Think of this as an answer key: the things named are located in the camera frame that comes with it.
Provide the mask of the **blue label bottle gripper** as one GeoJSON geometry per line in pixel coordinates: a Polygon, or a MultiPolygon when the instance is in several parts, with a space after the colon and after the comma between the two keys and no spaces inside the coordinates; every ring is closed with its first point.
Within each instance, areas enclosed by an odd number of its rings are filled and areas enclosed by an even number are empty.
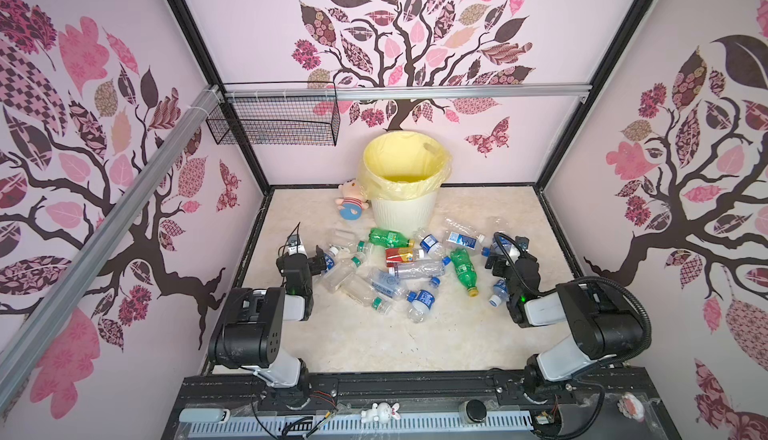
{"type": "Polygon", "coordinates": [[[515,240],[511,240],[507,235],[496,233],[490,237],[489,243],[482,248],[481,255],[483,257],[508,256],[515,261],[521,256],[521,249],[515,240]]]}
{"type": "Polygon", "coordinates": [[[329,272],[335,267],[338,256],[339,249],[336,246],[331,245],[326,250],[317,246],[315,256],[309,259],[310,272],[313,276],[329,272]]]}

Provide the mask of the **clear square bottle green cap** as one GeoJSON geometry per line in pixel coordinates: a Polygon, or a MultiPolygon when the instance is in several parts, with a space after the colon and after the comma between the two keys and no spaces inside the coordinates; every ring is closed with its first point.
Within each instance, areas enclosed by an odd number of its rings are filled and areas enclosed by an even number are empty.
{"type": "Polygon", "coordinates": [[[357,252],[350,258],[339,260],[330,271],[322,276],[321,284],[328,292],[335,293],[350,275],[357,273],[366,259],[367,256],[364,252],[357,252]]]}

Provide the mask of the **green bottle yellow cap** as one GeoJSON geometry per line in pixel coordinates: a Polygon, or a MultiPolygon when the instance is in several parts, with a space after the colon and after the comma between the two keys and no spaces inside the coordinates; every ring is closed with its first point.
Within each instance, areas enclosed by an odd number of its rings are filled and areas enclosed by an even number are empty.
{"type": "Polygon", "coordinates": [[[453,264],[456,276],[470,297],[478,295],[477,273],[468,251],[457,248],[450,252],[449,258],[453,264]]]}

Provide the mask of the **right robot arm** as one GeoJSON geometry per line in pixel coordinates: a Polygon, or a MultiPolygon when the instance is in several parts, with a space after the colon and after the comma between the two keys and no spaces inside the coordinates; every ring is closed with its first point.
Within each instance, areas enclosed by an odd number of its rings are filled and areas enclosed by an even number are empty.
{"type": "Polygon", "coordinates": [[[587,276],[539,290],[535,257],[506,250],[483,250],[485,268],[498,279],[490,303],[502,305],[521,328],[565,324],[566,338],[526,362],[522,384],[530,396],[549,393],[592,369],[622,363],[652,342],[650,317],[622,285],[587,276]]]}

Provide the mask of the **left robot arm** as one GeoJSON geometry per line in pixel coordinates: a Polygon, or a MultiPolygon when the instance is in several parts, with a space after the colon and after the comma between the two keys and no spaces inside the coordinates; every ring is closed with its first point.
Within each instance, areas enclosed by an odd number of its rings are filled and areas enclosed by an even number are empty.
{"type": "Polygon", "coordinates": [[[283,325],[309,319],[314,306],[309,258],[301,253],[276,261],[284,284],[262,290],[233,289],[208,346],[214,366],[246,370],[275,389],[297,388],[306,376],[303,360],[283,350],[283,325]]]}

